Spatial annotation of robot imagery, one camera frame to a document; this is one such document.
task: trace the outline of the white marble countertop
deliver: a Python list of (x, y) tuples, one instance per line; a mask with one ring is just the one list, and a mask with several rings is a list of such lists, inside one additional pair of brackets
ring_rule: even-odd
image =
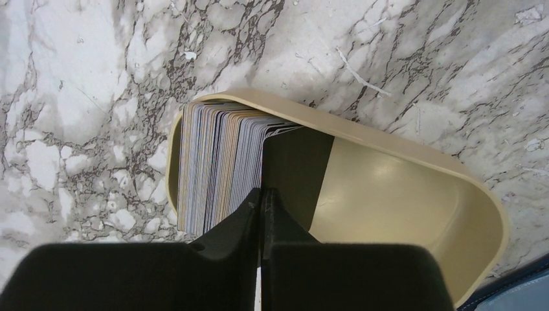
[(182, 103), (230, 87), (458, 158), (511, 218), (494, 276), (539, 257), (548, 5), (0, 0), (0, 284), (42, 243), (188, 238), (166, 201), (170, 125)]

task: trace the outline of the oval tray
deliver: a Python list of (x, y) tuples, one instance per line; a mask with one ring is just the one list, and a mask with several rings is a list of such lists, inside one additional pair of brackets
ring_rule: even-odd
[[(501, 202), (459, 161), (430, 147), (253, 89), (196, 102), (239, 102), (334, 136), (309, 232), (321, 242), (401, 243), (427, 248), (456, 307), (506, 248)], [(172, 129), (166, 182), (175, 209), (181, 116)]]

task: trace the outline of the stack of cards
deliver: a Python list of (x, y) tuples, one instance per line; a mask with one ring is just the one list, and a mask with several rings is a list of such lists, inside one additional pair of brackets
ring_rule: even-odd
[(263, 142), (301, 126), (233, 102), (183, 108), (178, 227), (202, 235), (261, 186)]

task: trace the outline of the blue fabric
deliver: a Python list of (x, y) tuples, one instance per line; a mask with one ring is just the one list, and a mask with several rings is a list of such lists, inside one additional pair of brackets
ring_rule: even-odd
[(498, 295), (503, 291), (512, 288), (517, 284), (522, 284), (526, 280), (531, 280), (541, 275), (540, 273), (549, 270), (549, 253), (541, 258), (516, 269), (508, 275), (505, 275), (492, 283), (479, 288), (472, 296), (458, 308), (458, 311), (474, 311), (476, 307), (494, 295)]
[(476, 311), (549, 310), (549, 270), (533, 275), (514, 287), (480, 303)]

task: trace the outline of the gray marble veining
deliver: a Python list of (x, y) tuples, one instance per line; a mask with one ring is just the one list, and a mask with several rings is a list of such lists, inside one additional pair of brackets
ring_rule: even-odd
[(493, 275), (537, 258), (545, 2), (0, 0), (0, 282), (42, 243), (188, 240), (166, 201), (170, 125), (182, 103), (230, 87), (454, 156), (511, 218)]

